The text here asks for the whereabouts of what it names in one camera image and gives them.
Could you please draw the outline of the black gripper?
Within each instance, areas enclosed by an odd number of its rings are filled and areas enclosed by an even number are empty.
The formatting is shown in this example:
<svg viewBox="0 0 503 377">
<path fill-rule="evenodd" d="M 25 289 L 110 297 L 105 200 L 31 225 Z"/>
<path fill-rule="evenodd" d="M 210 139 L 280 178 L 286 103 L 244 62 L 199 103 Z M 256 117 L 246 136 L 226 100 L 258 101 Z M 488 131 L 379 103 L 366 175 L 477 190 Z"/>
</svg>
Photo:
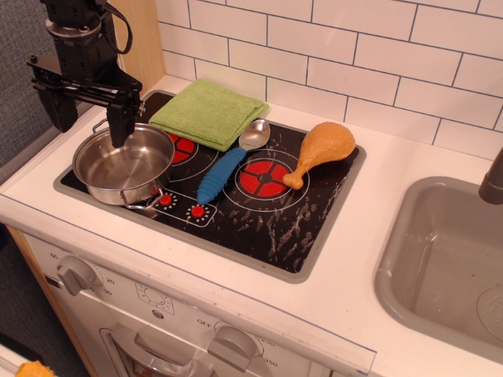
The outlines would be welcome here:
<svg viewBox="0 0 503 377">
<path fill-rule="evenodd" d="M 46 113 L 62 133 L 78 119 L 76 101 L 106 108 L 112 146 L 121 148 L 144 111 L 142 84 L 119 68 L 117 57 L 128 52 L 114 34 L 56 33 L 54 55 L 31 55 L 33 85 Z"/>
</svg>

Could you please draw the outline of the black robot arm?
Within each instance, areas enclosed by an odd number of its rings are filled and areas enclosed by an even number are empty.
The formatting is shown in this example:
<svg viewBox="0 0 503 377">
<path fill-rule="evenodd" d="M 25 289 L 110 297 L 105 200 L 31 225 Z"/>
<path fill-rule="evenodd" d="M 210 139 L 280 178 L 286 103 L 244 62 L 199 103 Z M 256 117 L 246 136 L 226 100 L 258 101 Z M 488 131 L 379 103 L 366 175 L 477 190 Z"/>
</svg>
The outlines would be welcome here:
<svg viewBox="0 0 503 377">
<path fill-rule="evenodd" d="M 53 38 L 54 55 L 32 55 L 33 87 L 53 125 L 65 133 L 78 118 L 77 102 L 107 111 L 112 145 L 119 148 L 134 132 L 144 111 L 142 84 L 123 71 L 118 57 L 129 53 L 133 35 L 124 48 L 116 41 L 114 19 L 125 16 L 106 1 L 46 1 L 46 29 Z"/>
</svg>

